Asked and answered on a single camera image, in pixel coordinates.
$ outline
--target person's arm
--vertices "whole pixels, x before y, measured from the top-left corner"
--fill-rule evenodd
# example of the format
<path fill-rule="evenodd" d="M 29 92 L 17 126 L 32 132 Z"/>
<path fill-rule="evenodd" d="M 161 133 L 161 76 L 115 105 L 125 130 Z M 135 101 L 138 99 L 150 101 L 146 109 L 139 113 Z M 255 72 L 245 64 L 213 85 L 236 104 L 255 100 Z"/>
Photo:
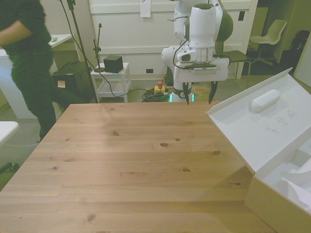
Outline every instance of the person's arm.
<path fill-rule="evenodd" d="M 10 27 L 0 31 L 0 47 L 25 39 L 32 34 L 33 33 L 18 20 Z"/>

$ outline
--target black pants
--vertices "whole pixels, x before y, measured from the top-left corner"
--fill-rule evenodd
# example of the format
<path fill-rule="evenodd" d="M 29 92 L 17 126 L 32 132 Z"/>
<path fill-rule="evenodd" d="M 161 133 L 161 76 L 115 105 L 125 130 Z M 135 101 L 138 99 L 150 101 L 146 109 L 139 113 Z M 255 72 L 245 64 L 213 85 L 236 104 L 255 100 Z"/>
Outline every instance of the black pants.
<path fill-rule="evenodd" d="M 10 56 L 10 59 L 13 62 L 13 81 L 22 92 L 29 111 L 38 118 L 42 140 L 56 122 L 52 101 L 61 104 L 64 108 L 72 103 L 84 103 L 84 101 L 53 84 L 49 72 L 53 63 L 52 50 Z"/>

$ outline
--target wood grain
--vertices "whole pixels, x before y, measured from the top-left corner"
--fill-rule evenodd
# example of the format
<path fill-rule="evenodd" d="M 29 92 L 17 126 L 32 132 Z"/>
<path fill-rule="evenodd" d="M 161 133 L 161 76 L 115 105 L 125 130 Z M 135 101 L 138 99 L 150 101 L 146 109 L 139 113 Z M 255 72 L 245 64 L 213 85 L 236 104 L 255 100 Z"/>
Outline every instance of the wood grain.
<path fill-rule="evenodd" d="M 275 233 L 210 107 L 71 105 L 0 192 L 0 233 Z"/>

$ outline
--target black shirt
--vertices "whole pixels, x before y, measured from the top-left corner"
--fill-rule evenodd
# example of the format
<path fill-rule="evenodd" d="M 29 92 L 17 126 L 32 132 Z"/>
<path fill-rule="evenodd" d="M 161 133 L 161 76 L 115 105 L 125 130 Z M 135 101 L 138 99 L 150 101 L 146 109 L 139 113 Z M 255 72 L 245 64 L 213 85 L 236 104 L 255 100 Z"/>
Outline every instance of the black shirt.
<path fill-rule="evenodd" d="M 0 0 L 0 31 L 19 20 L 33 34 L 3 46 L 8 55 L 36 53 L 50 49 L 51 36 L 44 24 L 45 13 L 40 0 Z"/>

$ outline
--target microphone stand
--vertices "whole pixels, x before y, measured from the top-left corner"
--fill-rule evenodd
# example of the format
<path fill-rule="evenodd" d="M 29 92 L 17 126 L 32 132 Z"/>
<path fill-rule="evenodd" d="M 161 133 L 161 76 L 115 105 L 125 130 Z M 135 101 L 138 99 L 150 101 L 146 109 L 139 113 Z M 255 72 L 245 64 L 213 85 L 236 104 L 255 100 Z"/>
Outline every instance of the microphone stand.
<path fill-rule="evenodd" d="M 99 51 L 102 51 L 102 49 L 99 47 L 99 36 L 100 36 L 100 34 L 101 34 L 101 27 L 102 27 L 102 24 L 100 23 L 100 24 L 98 25 L 98 27 L 99 27 L 99 30 L 98 30 L 97 45 L 96 45 L 95 39 L 93 40 L 93 41 L 94 41 L 94 46 L 95 46 L 95 48 L 93 48 L 93 50 L 95 51 L 96 59 L 97 59 L 97 63 L 98 63 L 98 68 L 95 69 L 94 72 L 101 73 L 101 72 L 104 72 L 104 71 L 105 71 L 105 68 L 102 68 L 102 67 L 101 67 L 101 64 L 100 64 L 100 62 L 99 62 L 99 57 L 98 57 Z"/>
<path fill-rule="evenodd" d="M 68 4 L 68 7 L 69 7 L 69 10 L 71 11 L 71 14 L 72 14 L 72 18 L 73 18 L 73 22 L 74 22 L 74 25 L 76 27 L 76 30 L 77 30 L 77 34 L 78 34 L 78 37 L 79 37 L 79 42 L 80 42 L 80 46 L 81 46 L 81 52 L 83 54 L 83 57 L 84 57 L 84 62 L 86 64 L 86 69 L 87 69 L 87 73 L 88 73 L 88 78 L 89 78 L 89 81 L 91 83 L 91 88 L 92 88 L 92 91 L 93 91 L 93 97 L 95 99 L 95 102 L 98 103 L 97 101 L 97 97 L 96 97 L 96 92 L 95 92 L 95 87 L 93 85 L 93 80 L 92 80 L 92 77 L 91 77 L 91 68 L 88 66 L 88 63 L 87 63 L 87 58 L 86 58 L 86 53 L 85 53 L 85 50 L 83 48 L 83 44 L 82 44 L 82 39 L 81 39 L 81 36 L 80 36 L 80 32 L 79 32 L 79 28 L 78 28 L 78 24 L 77 24 L 77 20 L 76 20 L 76 17 L 74 15 L 74 8 L 73 8 L 73 5 L 76 4 L 75 0 L 67 0 L 67 4 Z"/>

